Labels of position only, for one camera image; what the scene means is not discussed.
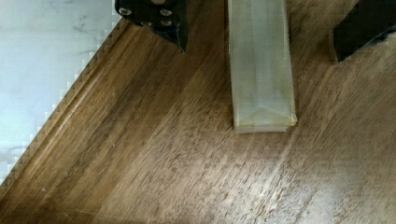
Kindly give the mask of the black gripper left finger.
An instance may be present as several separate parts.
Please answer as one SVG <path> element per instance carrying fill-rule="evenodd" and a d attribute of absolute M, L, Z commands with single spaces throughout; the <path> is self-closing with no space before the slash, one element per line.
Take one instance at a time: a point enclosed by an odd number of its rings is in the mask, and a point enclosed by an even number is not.
<path fill-rule="evenodd" d="M 186 51 L 187 0 L 115 0 L 114 8 L 132 24 L 148 27 L 155 35 Z"/>

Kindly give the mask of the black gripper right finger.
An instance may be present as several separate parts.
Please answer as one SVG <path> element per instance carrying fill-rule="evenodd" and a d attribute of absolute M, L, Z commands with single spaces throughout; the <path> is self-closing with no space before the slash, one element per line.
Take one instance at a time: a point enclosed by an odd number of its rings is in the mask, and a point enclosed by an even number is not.
<path fill-rule="evenodd" d="M 359 0 L 333 29 L 337 62 L 395 33 L 396 0 Z"/>

